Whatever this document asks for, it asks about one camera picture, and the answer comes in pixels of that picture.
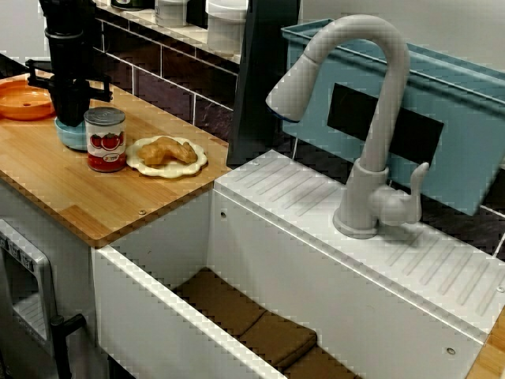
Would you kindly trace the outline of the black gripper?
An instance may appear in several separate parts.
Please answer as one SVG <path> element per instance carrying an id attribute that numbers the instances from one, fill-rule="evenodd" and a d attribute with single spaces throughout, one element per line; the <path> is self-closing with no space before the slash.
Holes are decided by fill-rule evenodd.
<path id="1" fill-rule="evenodd" d="M 110 78 L 93 66 L 92 47 L 83 35 L 48 35 L 47 40 L 50 60 L 27 60 L 28 84 L 53 94 L 60 122 L 78 126 L 90 99 L 111 101 Z"/>

